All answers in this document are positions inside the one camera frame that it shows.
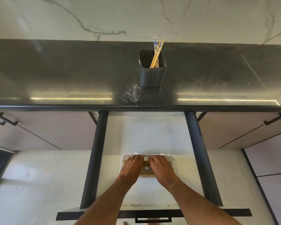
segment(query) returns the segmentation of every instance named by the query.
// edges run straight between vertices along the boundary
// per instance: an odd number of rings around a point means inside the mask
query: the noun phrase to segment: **person's left hand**
[[[126,184],[131,187],[141,172],[143,167],[143,160],[144,157],[140,155],[134,155],[127,159],[127,162],[122,167],[119,176],[117,177],[118,180],[124,181]]]

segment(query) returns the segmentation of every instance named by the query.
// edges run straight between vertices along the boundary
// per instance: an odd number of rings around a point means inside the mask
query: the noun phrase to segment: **hand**
[[[179,180],[165,156],[154,155],[149,158],[149,162],[158,182],[167,190],[169,185],[171,185],[174,181]]]
[[[143,159],[144,157],[140,155],[129,157],[117,179],[125,182],[130,188],[138,179],[143,167]]]

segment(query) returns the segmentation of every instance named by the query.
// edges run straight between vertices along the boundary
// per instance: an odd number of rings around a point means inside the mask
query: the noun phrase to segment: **white plastic container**
[[[148,161],[148,159],[149,159],[150,157],[152,157],[152,156],[154,156],[154,155],[158,155],[158,154],[138,154],[137,152],[135,152],[135,153],[133,153],[133,154],[131,154],[131,153],[129,153],[129,154],[124,154],[124,155],[122,155],[122,157],[121,157],[121,166],[120,166],[120,170],[122,169],[122,167],[123,167],[123,165],[124,165],[124,164],[123,164],[123,160],[127,160],[129,157],[132,157],[132,156],[134,156],[134,155],[141,155],[141,156],[144,156],[144,157],[145,157],[145,158],[144,158],[144,161]],[[165,158],[167,159],[167,161],[171,162],[171,165],[172,165],[172,167],[173,167],[173,169],[174,169],[175,174],[176,174],[177,176],[179,176],[176,158],[175,158],[173,155],[164,155],[164,154],[160,154],[160,155],[165,156]]]

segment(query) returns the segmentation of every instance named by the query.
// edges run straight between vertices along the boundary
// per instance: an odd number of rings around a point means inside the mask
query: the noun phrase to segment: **person's right arm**
[[[183,183],[164,156],[149,158],[159,183],[175,198],[188,225],[240,225],[226,212]]]

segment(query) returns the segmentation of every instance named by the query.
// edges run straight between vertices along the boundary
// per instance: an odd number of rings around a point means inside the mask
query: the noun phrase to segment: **person's left arm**
[[[86,210],[75,225],[115,225],[123,199],[138,179],[144,157],[134,155],[127,159],[115,182]]]

